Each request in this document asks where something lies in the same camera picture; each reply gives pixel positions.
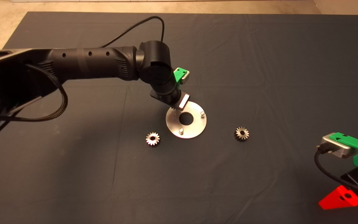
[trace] cable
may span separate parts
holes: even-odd
[[[36,118],[36,119],[29,119],[29,118],[20,118],[20,117],[14,117],[14,116],[0,116],[0,120],[4,120],[4,121],[22,121],[22,122],[41,122],[41,121],[47,121],[47,120],[52,120],[57,118],[58,116],[60,116],[67,108],[67,104],[68,104],[68,97],[66,92],[64,91],[63,86],[60,84],[59,80],[56,78],[55,75],[53,75],[52,73],[39,68],[37,66],[34,65],[26,65],[27,68],[30,68],[34,71],[37,72],[41,72],[44,75],[46,75],[56,86],[56,88],[58,88],[58,90],[60,91],[60,93],[62,94],[62,104],[60,105],[60,107],[53,113],[51,113],[50,115],[41,117],[41,118]]]
[[[14,112],[10,117],[11,118],[13,118],[13,117],[15,117],[18,113],[20,113],[20,111],[21,111],[22,109],[19,109],[18,111],[16,111],[16,112]],[[5,121],[3,124],[1,124],[1,126],[0,126],[0,132],[1,132],[1,130],[3,130],[8,124],[9,124],[9,120],[7,120],[7,121]]]
[[[165,23],[164,23],[164,20],[159,17],[159,16],[151,16],[149,18],[146,18],[142,21],[139,21],[138,23],[132,25],[131,27],[129,27],[128,29],[126,29],[124,32],[122,32],[121,34],[119,34],[117,37],[115,37],[114,39],[112,39],[111,41],[99,46],[99,47],[107,47],[108,45],[110,45],[111,43],[113,43],[114,41],[118,40],[120,37],[122,37],[123,35],[125,35],[126,33],[128,33],[129,31],[131,31],[133,28],[137,27],[138,25],[140,24],[143,24],[149,20],[152,20],[152,19],[158,19],[159,21],[161,21],[161,24],[162,24],[162,31],[161,31],[161,42],[163,42],[164,40],[164,31],[165,31]]]
[[[341,178],[336,177],[336,176],[330,174],[327,170],[325,170],[325,169],[321,166],[321,164],[320,164],[320,162],[319,162],[319,156],[320,156],[320,155],[321,155],[321,151],[320,151],[320,150],[317,150],[317,152],[314,154],[314,163],[316,163],[317,168],[318,168],[321,172],[323,172],[325,175],[327,175],[327,176],[328,176],[329,178],[331,178],[332,180],[335,180],[336,182],[339,182],[339,183],[341,183],[342,185],[345,185],[345,186],[347,186],[347,187],[349,187],[349,188],[351,188],[351,189],[353,189],[353,190],[358,191],[358,186],[357,186],[357,185],[352,184],[352,183],[350,183],[350,182],[347,182],[347,181],[345,181],[345,180],[342,180]]]

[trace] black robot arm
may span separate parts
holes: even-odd
[[[45,74],[55,77],[60,84],[71,79],[140,78],[151,85],[151,96],[179,110],[189,99],[187,93],[179,90],[169,48],[160,41],[141,43],[139,49],[132,46],[3,50],[0,51],[0,118],[54,92],[58,86]]]

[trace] circular metal plate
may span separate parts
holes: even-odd
[[[167,127],[174,135],[178,136],[179,138],[194,138],[201,134],[205,129],[206,114],[204,114],[204,117],[201,117],[201,112],[203,111],[204,110],[198,104],[192,101],[187,102],[187,105],[183,111],[169,108],[165,117]],[[179,116],[185,112],[188,112],[193,116],[193,122],[190,125],[183,125],[179,121]],[[179,133],[181,128],[183,128],[183,134]]]

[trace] red plastic bracket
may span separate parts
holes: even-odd
[[[324,210],[355,207],[358,206],[358,197],[352,190],[341,185],[319,201],[319,205]]]

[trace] gear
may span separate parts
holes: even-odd
[[[149,146],[156,146],[159,143],[159,135],[158,133],[155,132],[150,132],[147,136],[146,136],[146,142],[149,144]]]
[[[249,136],[250,133],[244,127],[238,127],[234,132],[234,137],[241,142],[247,140]]]

